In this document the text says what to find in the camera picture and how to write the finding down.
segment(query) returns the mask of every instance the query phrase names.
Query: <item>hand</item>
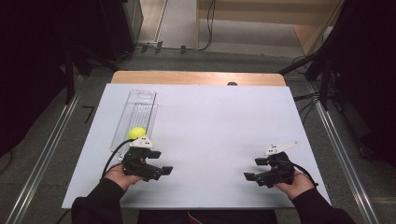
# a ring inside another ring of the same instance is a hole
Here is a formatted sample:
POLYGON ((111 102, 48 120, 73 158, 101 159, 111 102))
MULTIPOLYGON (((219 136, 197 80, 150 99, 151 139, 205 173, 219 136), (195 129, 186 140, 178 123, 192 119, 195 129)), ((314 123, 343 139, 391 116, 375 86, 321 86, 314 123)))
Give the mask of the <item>hand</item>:
POLYGON ((124 191, 126 191, 129 186, 134 185, 137 181, 141 180, 142 177, 137 175, 126 175, 123 171, 123 165, 117 164, 107 171, 105 178, 114 181, 118 184, 124 191))
POLYGON ((275 184, 275 186, 285 192, 290 200, 314 187, 309 178, 299 171, 294 172, 294 181, 291 185, 279 183, 275 184))

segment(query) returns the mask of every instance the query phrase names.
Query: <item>gray floor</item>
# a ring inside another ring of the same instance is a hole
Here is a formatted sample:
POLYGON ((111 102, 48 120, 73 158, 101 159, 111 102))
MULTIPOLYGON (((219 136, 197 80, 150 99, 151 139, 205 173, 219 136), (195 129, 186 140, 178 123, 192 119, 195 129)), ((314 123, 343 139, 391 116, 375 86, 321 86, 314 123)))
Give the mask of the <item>gray floor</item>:
MULTIPOLYGON (((187 71, 223 71, 223 72, 263 72, 274 73, 292 62, 286 57, 263 57, 260 55, 187 52, 162 50, 155 54, 153 50, 137 52, 120 65, 123 70, 187 70, 187 71)), ((34 194, 22 223, 55 223, 64 212, 61 204, 85 137, 91 126, 92 118, 87 121, 90 110, 87 106, 97 106, 105 85, 110 82, 112 72, 106 68, 96 68, 91 77, 86 77, 81 94, 73 114, 65 127, 58 146, 50 160, 49 167, 34 194)), ((287 85, 293 95, 309 93, 307 83, 301 75, 286 76, 287 85)), ((52 128, 64 109, 65 93, 56 97, 47 110, 37 120, 25 139, 15 147, 13 160, 8 169, 0 175, 0 223, 5 223, 21 191, 21 187, 31 173, 35 162, 50 137, 52 128)), ((308 102, 299 102, 301 108, 308 102)), ((334 122, 348 150, 348 154, 358 171, 363 185, 373 199, 373 205, 382 223, 393 223, 396 218, 395 169, 385 162, 367 161, 359 155, 358 145, 347 123, 331 107, 334 122)), ((329 137, 314 109, 305 122, 305 131, 318 162, 323 180, 336 207, 345 209, 357 223, 363 223, 361 212, 351 193, 344 173, 332 149, 329 137)), ((0 159, 0 168, 7 163, 9 154, 0 159)), ((294 209, 276 210, 279 223, 298 223, 294 209)), ((124 209, 125 223, 135 223, 137 211, 124 209)), ((62 223, 69 223, 70 215, 62 223)))

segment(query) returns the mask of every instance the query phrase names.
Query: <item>floor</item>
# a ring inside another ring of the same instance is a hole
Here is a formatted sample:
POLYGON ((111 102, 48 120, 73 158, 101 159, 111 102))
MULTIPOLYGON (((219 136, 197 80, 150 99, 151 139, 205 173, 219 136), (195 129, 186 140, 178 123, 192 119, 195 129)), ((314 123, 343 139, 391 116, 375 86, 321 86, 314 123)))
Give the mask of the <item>floor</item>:
MULTIPOLYGON (((157 2, 158 10, 163 10, 161 17, 154 20, 163 25, 157 26, 154 32, 141 32, 140 41, 157 43, 163 41, 164 47, 180 48, 181 45, 194 46, 194 41, 181 38, 182 35, 172 33, 170 28, 175 24, 169 15, 173 10, 182 7, 177 0, 142 0, 142 7, 149 2, 157 2)), ((202 31, 205 31, 206 21, 201 21, 202 31)), ((145 53, 137 52, 132 58, 120 63, 124 70, 196 70, 224 72, 276 72, 292 63, 293 59, 303 55, 292 28, 276 24, 246 24, 244 22, 214 22, 212 45, 205 52, 192 52, 180 55, 178 52, 162 50, 155 54, 153 50, 145 53)), ((199 47, 205 45, 207 33, 202 33, 199 47)), ((45 167, 45 173, 40 176, 39 185, 32 189, 34 197, 25 203, 24 216, 16 223, 55 223, 64 213, 61 204, 67 190, 68 182, 74 172, 79 153, 84 145, 85 136, 91 127, 91 108, 96 108, 105 85, 111 80, 111 71, 106 68, 95 68, 91 77, 81 78, 81 88, 78 100, 74 105, 67 125, 62 131, 61 140, 54 146, 53 155, 45 167)), ((310 85, 297 72, 285 76, 287 85, 293 95, 309 93, 310 85)), ((21 191, 35 168, 42 151, 48 147, 53 128, 58 118, 67 109, 64 106, 65 92, 61 92, 36 121, 26 138, 7 154, 0 158, 0 169, 8 161, 11 164, 0 173, 0 222, 6 223, 13 206, 17 203, 21 191)), ((299 102, 302 108, 309 101, 299 102)), ((394 223, 396 218, 396 169, 380 159, 366 160, 359 153, 359 145, 347 126, 347 121, 332 105, 329 108, 335 126, 350 158, 359 180, 373 206, 378 223, 394 223)), ((319 170, 327 185, 332 204, 345 209, 357 223, 364 221, 361 210, 350 188, 350 183, 344 175, 339 160, 332 150, 332 141, 323 126, 319 112, 314 108, 304 124, 305 131, 317 159, 319 170)), ((123 209, 124 222, 135 223, 137 211, 123 209)), ((296 223, 298 216, 295 210, 276 210, 279 223, 296 223)), ((62 223, 70 223, 67 215, 62 223)))

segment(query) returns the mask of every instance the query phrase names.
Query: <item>yellow ball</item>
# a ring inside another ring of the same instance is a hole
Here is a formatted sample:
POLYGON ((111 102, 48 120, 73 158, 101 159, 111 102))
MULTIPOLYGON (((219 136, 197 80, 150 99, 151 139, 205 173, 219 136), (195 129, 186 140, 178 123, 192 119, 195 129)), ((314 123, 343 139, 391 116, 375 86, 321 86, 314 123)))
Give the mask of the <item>yellow ball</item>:
POLYGON ((142 127, 134 127, 128 132, 128 139, 137 139, 146 134, 146 129, 142 127))

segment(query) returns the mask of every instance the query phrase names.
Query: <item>transparent container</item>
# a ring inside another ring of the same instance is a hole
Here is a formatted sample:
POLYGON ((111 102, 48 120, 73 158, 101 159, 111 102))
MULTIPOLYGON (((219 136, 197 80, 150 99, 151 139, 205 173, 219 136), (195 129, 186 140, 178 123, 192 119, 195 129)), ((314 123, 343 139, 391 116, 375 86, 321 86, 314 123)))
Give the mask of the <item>transparent container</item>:
MULTIPOLYGON (((114 134, 110 148, 111 151, 114 151, 123 141, 127 140, 129 130, 134 127, 146 129, 146 135, 151 137, 158 108, 155 102, 156 94, 155 91, 130 91, 128 100, 122 111, 119 125, 114 134)), ((128 148, 128 144, 120 148, 118 152, 120 161, 128 151, 128 148)))

